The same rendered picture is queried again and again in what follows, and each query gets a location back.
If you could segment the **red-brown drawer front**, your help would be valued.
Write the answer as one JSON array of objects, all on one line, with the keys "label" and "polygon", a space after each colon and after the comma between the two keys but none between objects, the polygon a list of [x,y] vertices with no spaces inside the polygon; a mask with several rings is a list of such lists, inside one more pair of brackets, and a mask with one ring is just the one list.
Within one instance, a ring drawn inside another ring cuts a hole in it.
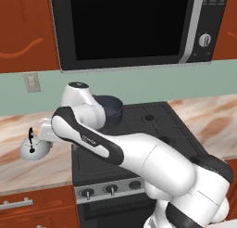
[{"label": "red-brown drawer front", "polygon": [[67,185],[14,195],[0,196],[0,206],[5,201],[9,204],[22,202],[25,197],[31,200],[33,204],[11,209],[0,209],[0,219],[51,209],[62,209],[75,204],[73,186]]}]

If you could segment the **black microwave oven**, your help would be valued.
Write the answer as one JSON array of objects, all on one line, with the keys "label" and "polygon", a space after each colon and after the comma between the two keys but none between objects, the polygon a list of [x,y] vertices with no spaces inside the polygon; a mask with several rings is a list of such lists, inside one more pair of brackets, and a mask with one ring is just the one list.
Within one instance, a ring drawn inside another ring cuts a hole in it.
[{"label": "black microwave oven", "polygon": [[[51,0],[60,68],[122,70],[180,64],[194,0]],[[191,56],[212,60],[227,0],[203,0]],[[202,34],[209,46],[199,45]]]}]

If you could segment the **grey wall socket plate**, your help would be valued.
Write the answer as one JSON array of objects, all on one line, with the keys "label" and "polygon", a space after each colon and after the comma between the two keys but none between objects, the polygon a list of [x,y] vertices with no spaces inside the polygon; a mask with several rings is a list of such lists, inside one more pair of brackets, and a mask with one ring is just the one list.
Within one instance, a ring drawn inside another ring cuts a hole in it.
[{"label": "grey wall socket plate", "polygon": [[25,72],[23,74],[24,82],[28,93],[41,91],[38,74],[36,72]]}]

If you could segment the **red-brown wall cupboard door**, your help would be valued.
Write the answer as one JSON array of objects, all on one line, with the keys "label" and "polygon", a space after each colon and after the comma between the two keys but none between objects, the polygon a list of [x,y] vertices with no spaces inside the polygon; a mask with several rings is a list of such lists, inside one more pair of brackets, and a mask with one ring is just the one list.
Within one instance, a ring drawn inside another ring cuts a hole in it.
[{"label": "red-brown wall cupboard door", "polygon": [[0,49],[37,38],[44,40],[26,54],[0,58],[0,73],[59,69],[50,0],[0,0]]},{"label": "red-brown wall cupboard door", "polygon": [[237,59],[237,39],[227,32],[237,35],[237,0],[228,0],[218,33],[213,60]]}]

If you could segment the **red-brown base cupboard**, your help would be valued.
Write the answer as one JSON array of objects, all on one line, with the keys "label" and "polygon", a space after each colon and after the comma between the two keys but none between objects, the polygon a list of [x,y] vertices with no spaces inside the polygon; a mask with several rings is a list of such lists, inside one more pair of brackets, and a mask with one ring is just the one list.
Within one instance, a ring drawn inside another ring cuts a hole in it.
[{"label": "red-brown base cupboard", "polygon": [[233,170],[233,183],[228,192],[230,211],[237,211],[237,158],[229,159],[228,164]]}]

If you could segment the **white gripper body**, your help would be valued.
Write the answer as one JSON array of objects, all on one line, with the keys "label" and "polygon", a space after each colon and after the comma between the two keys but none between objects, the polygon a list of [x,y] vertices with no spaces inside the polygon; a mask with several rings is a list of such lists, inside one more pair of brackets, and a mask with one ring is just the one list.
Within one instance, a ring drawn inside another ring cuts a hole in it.
[{"label": "white gripper body", "polygon": [[62,143],[62,140],[55,135],[51,128],[51,120],[48,118],[41,119],[41,128],[38,134],[39,138],[52,143]]}]

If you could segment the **black oven door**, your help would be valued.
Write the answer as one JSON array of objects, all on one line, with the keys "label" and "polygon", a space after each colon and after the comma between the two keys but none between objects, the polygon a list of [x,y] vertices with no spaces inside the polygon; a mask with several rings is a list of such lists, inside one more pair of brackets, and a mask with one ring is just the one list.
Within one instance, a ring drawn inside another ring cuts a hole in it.
[{"label": "black oven door", "polygon": [[80,228],[143,228],[155,206],[156,202],[144,195],[81,204]]}]

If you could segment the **dark blue pot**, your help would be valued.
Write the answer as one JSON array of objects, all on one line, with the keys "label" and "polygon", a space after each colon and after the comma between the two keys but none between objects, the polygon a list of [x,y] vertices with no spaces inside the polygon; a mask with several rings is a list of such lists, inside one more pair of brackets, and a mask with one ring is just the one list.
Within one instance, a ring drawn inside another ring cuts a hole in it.
[{"label": "dark blue pot", "polygon": [[123,113],[123,102],[112,95],[94,95],[94,99],[99,103],[106,113],[106,124],[108,128],[120,124]]}]

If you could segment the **silver microwave knob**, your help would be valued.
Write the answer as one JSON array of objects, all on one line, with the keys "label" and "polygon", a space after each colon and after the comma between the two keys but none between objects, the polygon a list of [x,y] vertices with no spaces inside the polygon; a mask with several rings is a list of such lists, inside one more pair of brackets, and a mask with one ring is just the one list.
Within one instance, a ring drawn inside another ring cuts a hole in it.
[{"label": "silver microwave knob", "polygon": [[211,42],[211,35],[208,33],[202,34],[199,38],[199,45],[202,47],[209,46],[210,42]]}]

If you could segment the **black stove with hob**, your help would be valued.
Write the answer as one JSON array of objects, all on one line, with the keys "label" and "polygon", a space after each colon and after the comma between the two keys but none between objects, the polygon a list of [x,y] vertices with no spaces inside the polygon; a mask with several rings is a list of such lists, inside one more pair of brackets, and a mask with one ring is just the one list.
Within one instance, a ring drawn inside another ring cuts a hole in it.
[{"label": "black stove with hob", "polygon": [[[107,135],[147,133],[174,147],[186,158],[206,152],[166,102],[127,105],[123,108],[120,124],[111,129],[103,128],[100,132]],[[143,190],[143,180],[138,175],[105,163],[82,146],[73,146],[71,157],[77,206],[125,196],[148,197]],[[140,181],[141,188],[130,189],[129,183],[132,181]],[[106,187],[110,184],[118,187],[113,196],[106,192]],[[86,188],[94,190],[90,199],[81,195],[81,191]]]}]

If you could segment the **red-brown base cupboard door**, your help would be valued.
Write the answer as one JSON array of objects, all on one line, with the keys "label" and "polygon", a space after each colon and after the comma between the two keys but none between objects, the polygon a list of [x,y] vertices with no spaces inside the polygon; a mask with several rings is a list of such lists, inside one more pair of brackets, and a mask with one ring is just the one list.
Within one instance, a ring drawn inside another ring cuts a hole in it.
[{"label": "red-brown base cupboard door", "polygon": [[0,228],[36,228],[37,225],[47,228],[80,228],[74,206],[0,220]]}]

